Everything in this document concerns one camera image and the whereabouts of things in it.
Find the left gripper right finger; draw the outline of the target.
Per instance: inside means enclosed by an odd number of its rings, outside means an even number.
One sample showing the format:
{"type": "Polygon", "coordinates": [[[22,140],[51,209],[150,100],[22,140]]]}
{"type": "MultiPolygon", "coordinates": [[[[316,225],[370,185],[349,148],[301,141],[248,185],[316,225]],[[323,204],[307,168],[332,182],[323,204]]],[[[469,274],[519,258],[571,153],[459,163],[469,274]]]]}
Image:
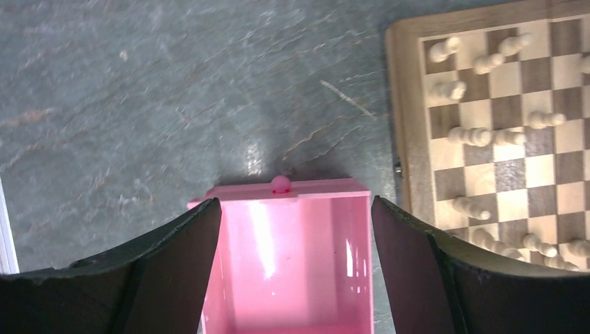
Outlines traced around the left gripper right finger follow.
{"type": "Polygon", "coordinates": [[[379,196],[371,214],[396,332],[589,332],[589,274],[492,253],[379,196]]]}

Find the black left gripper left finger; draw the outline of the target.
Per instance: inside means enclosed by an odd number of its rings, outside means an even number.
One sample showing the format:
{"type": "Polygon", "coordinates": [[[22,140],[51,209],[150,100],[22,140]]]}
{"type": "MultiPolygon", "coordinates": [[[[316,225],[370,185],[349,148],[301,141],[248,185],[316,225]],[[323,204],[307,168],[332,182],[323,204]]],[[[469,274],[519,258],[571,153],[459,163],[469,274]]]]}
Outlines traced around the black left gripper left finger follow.
{"type": "Polygon", "coordinates": [[[62,269],[1,276],[2,333],[196,333],[221,226],[205,200],[62,269]]]}

